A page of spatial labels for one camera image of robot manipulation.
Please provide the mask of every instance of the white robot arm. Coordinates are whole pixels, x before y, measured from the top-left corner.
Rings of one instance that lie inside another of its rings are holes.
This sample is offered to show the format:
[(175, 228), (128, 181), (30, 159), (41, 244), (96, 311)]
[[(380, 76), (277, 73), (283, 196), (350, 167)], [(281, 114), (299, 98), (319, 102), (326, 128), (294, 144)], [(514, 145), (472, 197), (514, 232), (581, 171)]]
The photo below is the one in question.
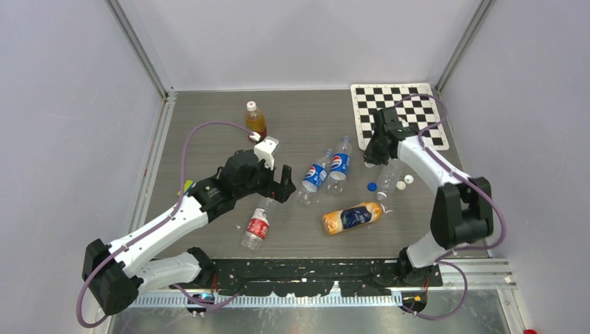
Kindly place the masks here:
[(125, 249), (99, 271), (89, 286), (104, 313), (119, 313), (139, 294), (174, 283), (206, 284), (212, 278), (214, 266), (200, 248), (191, 248), (176, 257), (152, 259), (180, 237), (232, 210), (240, 198), (258, 193), (285, 202), (295, 192), (295, 186), (291, 167), (287, 165), (282, 167), (281, 181), (273, 180), (273, 154), (278, 144), (276, 139), (266, 137), (254, 150), (237, 151), (217, 174), (197, 182), (184, 194), (180, 208), (169, 222), (136, 243), (130, 241), (169, 217), (177, 204), (142, 228), (107, 245), (100, 239), (90, 243), (84, 258), (84, 280), (110, 254), (121, 247)]
[(436, 194), (430, 231), (399, 254), (400, 278), (435, 264), (436, 259), (459, 245), (471, 244), (493, 233), (490, 204), (461, 180), (469, 180), (491, 196), (491, 186), (485, 178), (472, 179), (438, 152), (428, 153), (420, 145), (418, 128), (404, 127), (394, 108), (380, 109), (373, 117), (376, 127), (363, 155), (365, 161), (378, 165), (400, 159)]

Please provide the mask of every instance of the black and white checkerboard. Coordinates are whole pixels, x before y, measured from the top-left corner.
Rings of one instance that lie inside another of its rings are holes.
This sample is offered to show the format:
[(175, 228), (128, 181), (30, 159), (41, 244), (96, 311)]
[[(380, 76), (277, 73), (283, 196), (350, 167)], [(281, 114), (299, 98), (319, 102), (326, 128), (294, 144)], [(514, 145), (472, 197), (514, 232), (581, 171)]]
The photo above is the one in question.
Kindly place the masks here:
[[(373, 135), (373, 112), (377, 109), (393, 106), (410, 94), (430, 94), (432, 90), (427, 83), (409, 83), (405, 85), (352, 85), (352, 104), (358, 147), (365, 150)], [(436, 103), (427, 97), (412, 97), (396, 108), (399, 119), (415, 124), (424, 129), (440, 120)], [(436, 150), (449, 149), (449, 142), (442, 125), (424, 133), (424, 142)]]

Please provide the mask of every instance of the gray wall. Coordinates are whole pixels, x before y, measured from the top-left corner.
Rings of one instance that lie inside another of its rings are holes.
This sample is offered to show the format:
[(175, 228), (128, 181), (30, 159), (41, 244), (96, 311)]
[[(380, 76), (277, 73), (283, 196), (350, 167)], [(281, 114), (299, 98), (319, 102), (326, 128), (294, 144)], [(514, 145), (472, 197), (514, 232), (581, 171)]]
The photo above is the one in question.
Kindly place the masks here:
[(508, 219), (540, 333), (587, 333), (590, 2), (498, 1), (443, 97), (463, 165)]
[(161, 102), (103, 1), (3, 1), (0, 35), (0, 332), (87, 333), (84, 250), (126, 232)]
[(177, 90), (231, 90), (434, 84), (479, 1), (123, 3)]

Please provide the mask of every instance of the gray table surface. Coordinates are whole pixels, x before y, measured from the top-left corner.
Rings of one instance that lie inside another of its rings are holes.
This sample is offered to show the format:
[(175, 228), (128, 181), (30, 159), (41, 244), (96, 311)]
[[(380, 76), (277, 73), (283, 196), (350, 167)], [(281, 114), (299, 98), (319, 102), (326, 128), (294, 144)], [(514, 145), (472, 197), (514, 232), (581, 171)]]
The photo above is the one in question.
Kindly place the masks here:
[[(419, 240), (429, 229), (434, 195), (419, 178), (392, 197), (392, 212), (373, 224), (356, 227), (333, 236), (321, 229), (320, 217), (360, 202), (370, 201), (374, 193), (367, 184), (374, 182), (379, 167), (366, 168), (356, 143), (351, 94), (349, 90), (237, 91), (179, 93), (166, 144), (153, 189), (147, 221), (170, 208), (177, 200), (180, 183), (180, 157), (188, 133), (202, 122), (227, 120), (242, 125), (246, 102), (254, 100), (264, 111), (269, 136), (280, 141), (276, 154), (280, 177), (283, 164), (293, 168), (294, 183), (327, 148), (334, 149), (348, 135), (353, 153), (346, 189), (341, 196), (323, 191), (318, 201), (302, 207), (294, 200), (280, 205), (263, 246), (252, 253), (239, 245), (244, 229), (255, 209), (258, 195), (240, 200), (233, 211), (175, 242), (160, 256), (177, 255), (190, 247), (201, 247), (210, 257), (396, 257), (399, 250)], [(449, 127), (445, 125), (450, 149), (441, 152), (461, 167)], [(209, 177), (223, 166), (236, 150), (252, 148), (246, 135), (223, 125), (200, 130), (191, 142), (186, 157), (186, 178), (193, 181)], [(406, 166), (405, 174), (416, 174)], [(485, 257), (485, 252), (463, 252), (460, 256)]]

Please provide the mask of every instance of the bottle cap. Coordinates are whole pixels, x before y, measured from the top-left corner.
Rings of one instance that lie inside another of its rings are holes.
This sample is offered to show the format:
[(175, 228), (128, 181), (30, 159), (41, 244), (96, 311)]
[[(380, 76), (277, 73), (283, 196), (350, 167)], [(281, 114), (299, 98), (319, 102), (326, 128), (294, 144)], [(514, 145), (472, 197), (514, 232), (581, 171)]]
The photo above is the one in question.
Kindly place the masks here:
[(248, 108), (248, 111), (256, 110), (256, 102), (250, 101), (250, 102), (246, 103), (246, 108)]

